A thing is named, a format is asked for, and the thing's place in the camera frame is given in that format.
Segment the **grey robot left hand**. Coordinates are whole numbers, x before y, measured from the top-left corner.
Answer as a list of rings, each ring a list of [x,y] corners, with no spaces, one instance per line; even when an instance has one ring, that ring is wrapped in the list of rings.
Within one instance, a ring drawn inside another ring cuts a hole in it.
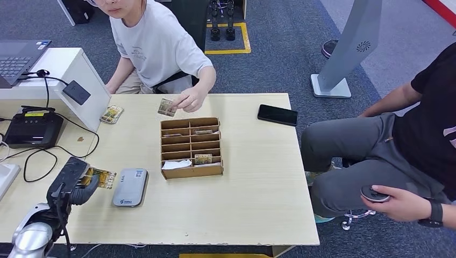
[[[70,205],[82,205],[93,195],[99,184],[99,175],[94,175],[88,186],[85,188],[75,188],[70,194]]]

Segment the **person's left hand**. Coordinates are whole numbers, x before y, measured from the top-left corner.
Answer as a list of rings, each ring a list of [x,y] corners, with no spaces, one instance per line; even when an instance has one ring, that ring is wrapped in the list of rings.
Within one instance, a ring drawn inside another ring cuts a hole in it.
[[[172,107],[174,110],[182,109],[187,113],[192,113],[201,108],[208,90],[197,86],[184,90],[173,100]]]
[[[390,198],[386,202],[378,203],[361,196],[364,204],[371,210],[384,213],[396,221],[416,221],[431,217],[431,203],[410,191],[383,185],[373,185],[372,188],[389,195]]]

